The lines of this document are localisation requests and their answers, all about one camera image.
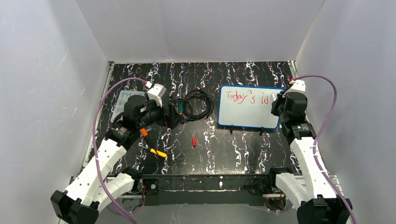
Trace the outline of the red marker cap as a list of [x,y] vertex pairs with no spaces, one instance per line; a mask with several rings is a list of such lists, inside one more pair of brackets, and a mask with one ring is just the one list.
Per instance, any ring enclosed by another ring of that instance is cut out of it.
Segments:
[[195,138],[192,138],[192,145],[193,145],[193,147],[195,147],[197,145],[197,142],[196,142]]

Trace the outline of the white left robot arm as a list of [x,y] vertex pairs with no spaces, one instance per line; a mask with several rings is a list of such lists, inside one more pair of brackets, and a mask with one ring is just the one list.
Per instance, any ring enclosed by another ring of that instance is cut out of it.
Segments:
[[130,96],[105,134],[97,155],[65,190],[52,194],[50,200],[57,217],[68,224],[95,223],[104,208],[131,191],[141,179],[137,170],[126,168],[110,182],[104,182],[115,163],[141,137],[140,130],[153,124],[173,129],[183,119],[170,101],[157,105],[153,99]]

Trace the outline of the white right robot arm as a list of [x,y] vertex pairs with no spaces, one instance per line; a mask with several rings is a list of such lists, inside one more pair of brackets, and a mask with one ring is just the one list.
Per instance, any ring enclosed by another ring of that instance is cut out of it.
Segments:
[[317,150],[313,126],[306,119],[307,97],[300,92],[280,92],[271,113],[278,116],[282,132],[295,154],[304,183],[285,169],[275,168],[275,186],[297,210],[300,224],[350,224],[352,203],[336,186]]

